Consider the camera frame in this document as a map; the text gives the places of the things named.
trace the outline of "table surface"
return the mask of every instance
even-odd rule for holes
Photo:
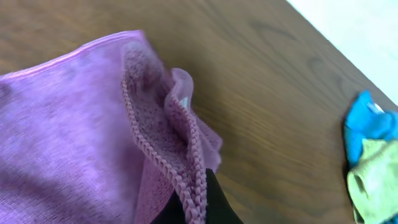
[[[217,178],[247,224],[350,223],[342,120],[360,71],[282,0],[3,0],[0,73],[145,30],[190,72],[193,107],[224,139]]]

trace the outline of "yellow cloth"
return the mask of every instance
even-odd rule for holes
[[[347,183],[365,224],[392,218],[398,213],[398,141],[364,140],[363,154],[348,172]]]

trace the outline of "towel label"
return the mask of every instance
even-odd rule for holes
[[[383,109],[375,103],[368,103],[368,108],[375,114],[384,113]]]
[[[181,104],[182,107],[184,107],[185,109],[187,109],[187,108],[188,108],[188,97],[185,97],[184,99],[182,99],[182,100],[180,101],[180,104]]]

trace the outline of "microfiber cloth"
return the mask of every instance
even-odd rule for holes
[[[398,139],[398,115],[375,106],[369,91],[362,92],[353,103],[344,126],[346,155],[349,168],[358,165],[365,139]],[[394,217],[391,223],[398,223]]]
[[[398,212],[398,141],[364,140],[358,165],[348,172],[348,190],[365,224]]]
[[[221,138],[143,32],[0,77],[0,223],[150,223],[173,191],[204,223]]]

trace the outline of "blue microfiber cloth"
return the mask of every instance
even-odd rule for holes
[[[398,139],[398,114],[383,112],[374,104],[369,91],[362,92],[353,103],[344,126],[344,138],[349,168],[358,164],[364,139]],[[398,224],[398,216],[385,223]]]

